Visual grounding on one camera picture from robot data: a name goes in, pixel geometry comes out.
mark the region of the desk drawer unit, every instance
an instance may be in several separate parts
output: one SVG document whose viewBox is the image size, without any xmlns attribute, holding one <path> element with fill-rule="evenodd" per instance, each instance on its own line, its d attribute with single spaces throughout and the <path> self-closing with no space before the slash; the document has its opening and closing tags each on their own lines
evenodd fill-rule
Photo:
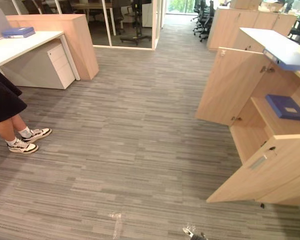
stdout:
<svg viewBox="0 0 300 240">
<path fill-rule="evenodd" d="M 58 39 L 17 57 L 1 69 L 16 86 L 66 89 L 75 80 Z"/>
</svg>

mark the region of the white sock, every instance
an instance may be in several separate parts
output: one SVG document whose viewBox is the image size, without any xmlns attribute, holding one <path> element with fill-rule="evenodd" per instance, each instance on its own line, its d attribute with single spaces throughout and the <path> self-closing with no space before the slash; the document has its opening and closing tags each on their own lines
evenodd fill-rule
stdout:
<svg viewBox="0 0 300 240">
<path fill-rule="evenodd" d="M 16 141 L 17 141 L 17 138 L 14 137 L 14 139 L 13 139 L 12 141 L 7 141 L 7 140 L 6 140 L 6 143 L 7 143 L 10 147 L 12 147 L 12 146 L 16 143 Z"/>
<path fill-rule="evenodd" d="M 32 132 L 30 131 L 30 129 L 28 127 L 19 131 L 19 134 L 24 138 L 30 138 L 32 136 Z"/>
</svg>

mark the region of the shoelace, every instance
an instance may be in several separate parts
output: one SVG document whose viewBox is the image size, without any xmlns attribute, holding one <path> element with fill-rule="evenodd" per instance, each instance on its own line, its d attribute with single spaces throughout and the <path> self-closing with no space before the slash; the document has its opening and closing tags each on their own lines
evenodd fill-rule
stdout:
<svg viewBox="0 0 300 240">
<path fill-rule="evenodd" d="M 34 129 L 34 130 L 30 130 L 30 131 L 32 132 L 32 135 L 37 135 L 42 132 L 41 129 Z"/>
<path fill-rule="evenodd" d="M 24 142 L 20 139 L 17 139 L 16 142 L 14 143 L 14 147 L 19 147 L 19 148 L 26 149 L 28 146 L 29 146 L 29 143 Z"/>
</svg>

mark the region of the sneaker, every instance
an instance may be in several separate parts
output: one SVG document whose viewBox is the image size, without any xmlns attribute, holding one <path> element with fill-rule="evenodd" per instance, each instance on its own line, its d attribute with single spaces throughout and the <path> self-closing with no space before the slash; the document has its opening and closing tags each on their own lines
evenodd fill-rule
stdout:
<svg viewBox="0 0 300 240">
<path fill-rule="evenodd" d="M 31 154 L 38 150 L 38 146 L 32 143 L 24 142 L 20 139 L 17 139 L 16 142 L 12 145 L 8 145 L 8 149 L 14 153 L 21 154 Z"/>
<path fill-rule="evenodd" d="M 22 141 L 25 143 L 34 143 L 38 139 L 45 138 L 46 136 L 50 135 L 52 133 L 52 130 L 50 128 L 43 128 L 43 129 L 34 129 L 30 130 L 32 133 L 31 137 L 22 137 Z"/>
</svg>

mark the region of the glass wall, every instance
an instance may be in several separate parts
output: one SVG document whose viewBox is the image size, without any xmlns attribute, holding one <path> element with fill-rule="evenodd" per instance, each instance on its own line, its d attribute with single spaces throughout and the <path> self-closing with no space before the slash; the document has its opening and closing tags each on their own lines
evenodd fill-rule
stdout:
<svg viewBox="0 0 300 240">
<path fill-rule="evenodd" d="M 12 0 L 0 0 L 0 8 L 5 15 L 18 15 L 18 12 L 12 2 Z"/>
<path fill-rule="evenodd" d="M 85 14 L 94 45 L 109 46 L 107 25 L 102 0 L 71 0 L 70 4 L 75 13 Z M 105 0 L 109 9 L 110 0 Z"/>
<path fill-rule="evenodd" d="M 18 2 L 21 14 L 59 14 L 55 0 L 18 0 Z"/>
<path fill-rule="evenodd" d="M 162 1 L 0 0 L 0 8 L 6 15 L 16 15 L 18 11 L 20 14 L 84 14 L 93 45 L 151 49 L 152 38 L 158 39 L 160 35 Z M 153 27 L 158 28 L 155 36 L 152 36 Z"/>
<path fill-rule="evenodd" d="M 152 0 L 112 0 L 108 14 L 113 46 L 152 48 Z"/>
<path fill-rule="evenodd" d="M 169 14 L 193 14 L 195 0 L 168 0 L 167 13 Z"/>
</svg>

